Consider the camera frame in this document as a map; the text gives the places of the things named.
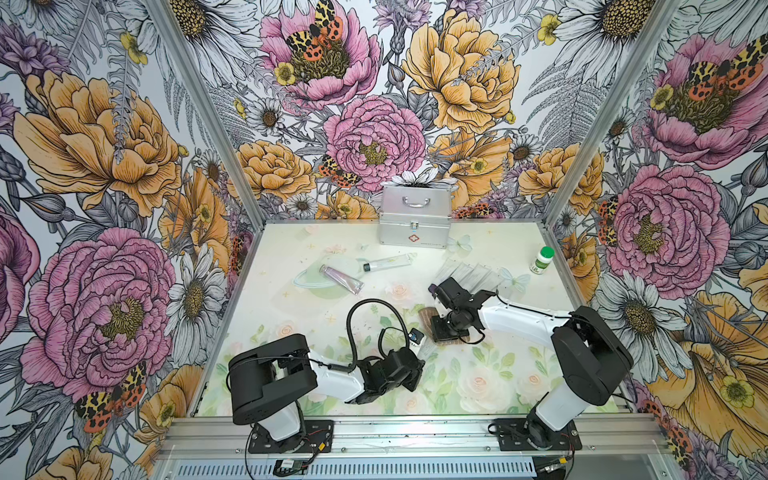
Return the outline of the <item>white tube black cap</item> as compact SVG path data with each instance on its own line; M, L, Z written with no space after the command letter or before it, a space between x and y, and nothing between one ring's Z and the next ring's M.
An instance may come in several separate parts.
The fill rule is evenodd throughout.
M467 286L468 279L471 277L472 272L475 269L474 264L461 262L457 268L451 273L451 277L464 289L469 289Z

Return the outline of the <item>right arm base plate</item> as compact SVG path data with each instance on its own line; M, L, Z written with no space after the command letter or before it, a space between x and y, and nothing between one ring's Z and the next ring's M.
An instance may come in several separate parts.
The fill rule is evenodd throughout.
M533 417L507 417L494 419L488 425L501 451L578 451L582 442L576 424L571 420L560 430L552 430Z

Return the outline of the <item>brown striped towel cloth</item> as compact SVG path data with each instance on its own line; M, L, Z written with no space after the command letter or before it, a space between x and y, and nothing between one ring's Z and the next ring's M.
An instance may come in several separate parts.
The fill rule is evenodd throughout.
M460 344L459 338L439 339L433 328L433 318L440 318L439 312L434 307L426 307L418 312L420 330L425 334L425 337L437 345L453 345Z

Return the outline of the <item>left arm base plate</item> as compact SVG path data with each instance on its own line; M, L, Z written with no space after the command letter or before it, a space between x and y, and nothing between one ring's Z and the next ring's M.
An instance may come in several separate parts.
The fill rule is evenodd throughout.
M334 427L332 420L304 420L297 433L277 440L266 428L257 424L246 450L249 454L329 453Z

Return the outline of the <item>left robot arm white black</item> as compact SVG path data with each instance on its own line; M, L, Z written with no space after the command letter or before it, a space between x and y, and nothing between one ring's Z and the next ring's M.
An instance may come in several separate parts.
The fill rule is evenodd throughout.
M230 360L226 377L233 423L255 424L271 440L285 441L303 432L299 400L311 393L365 405L396 388L413 392L425 365L418 353L426 337L412 329L405 340L398 350L358 359L350 367L310 349L302 334L241 353Z

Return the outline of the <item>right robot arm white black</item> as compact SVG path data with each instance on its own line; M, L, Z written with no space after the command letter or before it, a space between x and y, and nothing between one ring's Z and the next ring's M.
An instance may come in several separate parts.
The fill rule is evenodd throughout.
M481 289L472 293L452 277L432 284L429 292L437 312L426 323L437 344L468 344L472 331L481 339L492 332L506 332L551 349L563 382L539 400L523 421L490 427L498 439L508 438L528 450L551 450L566 440L574 451L573 420L590 406L611 399L633 368L628 349L593 308L572 311L544 310L502 298L499 292Z

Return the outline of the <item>white tube purple cap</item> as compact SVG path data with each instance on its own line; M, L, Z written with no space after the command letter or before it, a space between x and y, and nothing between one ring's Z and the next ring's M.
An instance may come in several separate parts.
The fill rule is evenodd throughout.
M462 264L461 261L455 260L455 259L447 259L443 265L439 268L435 278L434 283L436 285L439 285L443 281L445 281L447 278L450 278L453 274L453 272Z
M476 292L480 289L484 279L491 273L491 270L481 264L476 264L465 279L465 288L470 292Z

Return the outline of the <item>white tube dark blue cap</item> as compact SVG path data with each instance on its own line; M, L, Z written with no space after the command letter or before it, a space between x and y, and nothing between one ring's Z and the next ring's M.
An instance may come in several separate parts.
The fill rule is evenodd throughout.
M498 272L489 272L478 286L479 290L487 290L496 293L504 284L505 277Z

